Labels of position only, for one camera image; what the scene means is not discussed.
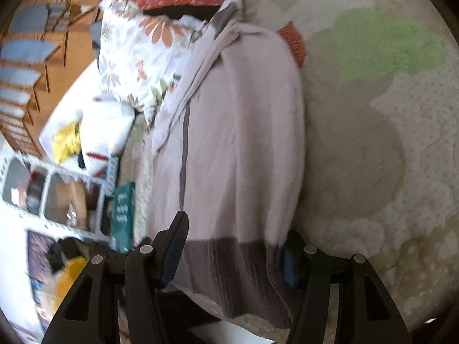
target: floral pillow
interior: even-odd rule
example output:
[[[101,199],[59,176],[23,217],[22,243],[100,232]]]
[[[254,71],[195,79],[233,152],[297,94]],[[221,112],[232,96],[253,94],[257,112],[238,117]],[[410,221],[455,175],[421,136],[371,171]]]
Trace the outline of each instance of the floral pillow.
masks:
[[[144,15],[132,1],[103,0],[100,7],[104,10],[99,56],[101,90],[131,103],[148,119],[173,84],[195,27],[166,16]]]

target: white pillow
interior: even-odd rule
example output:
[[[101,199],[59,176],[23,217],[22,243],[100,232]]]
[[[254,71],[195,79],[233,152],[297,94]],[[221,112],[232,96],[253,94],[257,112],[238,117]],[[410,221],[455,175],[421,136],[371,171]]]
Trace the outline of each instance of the white pillow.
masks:
[[[148,120],[173,83],[194,28],[144,15],[132,1],[103,0],[100,7],[101,90],[131,103]]]
[[[88,156],[95,153],[106,157],[121,154],[128,139],[134,109],[118,102],[111,94],[103,94],[86,104],[80,126],[81,151],[89,175],[107,165],[106,161]]]

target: wooden staircase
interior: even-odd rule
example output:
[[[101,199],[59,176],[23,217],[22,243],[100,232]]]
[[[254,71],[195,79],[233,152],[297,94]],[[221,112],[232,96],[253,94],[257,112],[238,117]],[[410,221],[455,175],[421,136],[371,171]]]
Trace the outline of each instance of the wooden staircase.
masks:
[[[41,129],[64,93],[94,59],[89,27],[99,17],[100,0],[23,0],[18,10],[45,7],[42,30],[0,31],[0,131],[11,147],[38,157]],[[3,58],[8,45],[24,43],[50,48],[40,60]],[[30,84],[2,78],[2,71],[36,73]]]

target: teal box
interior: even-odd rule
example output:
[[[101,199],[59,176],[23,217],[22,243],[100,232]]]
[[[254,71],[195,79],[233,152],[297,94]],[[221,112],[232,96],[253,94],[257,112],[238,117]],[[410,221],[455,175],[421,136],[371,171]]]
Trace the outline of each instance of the teal box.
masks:
[[[115,239],[115,251],[128,252],[134,248],[135,182],[116,188],[113,191],[113,199],[115,208],[110,235]]]

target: plastic bag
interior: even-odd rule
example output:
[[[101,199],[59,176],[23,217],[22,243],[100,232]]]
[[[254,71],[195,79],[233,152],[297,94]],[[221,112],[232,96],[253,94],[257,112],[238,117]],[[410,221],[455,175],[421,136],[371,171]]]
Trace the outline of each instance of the plastic bag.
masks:
[[[117,101],[110,94],[88,103],[83,110],[80,135],[84,164],[90,175],[106,168],[109,157],[122,152],[133,122],[132,106]],[[96,159],[88,154],[107,159]]]
[[[53,158],[56,164],[66,161],[73,155],[80,153],[80,121],[63,127],[51,138]]]
[[[80,275],[87,262],[88,261],[81,256],[67,260],[65,268],[55,275],[56,300],[54,308],[56,310],[63,302],[65,295],[67,295],[70,287],[72,287],[72,284],[77,280],[78,275]]]

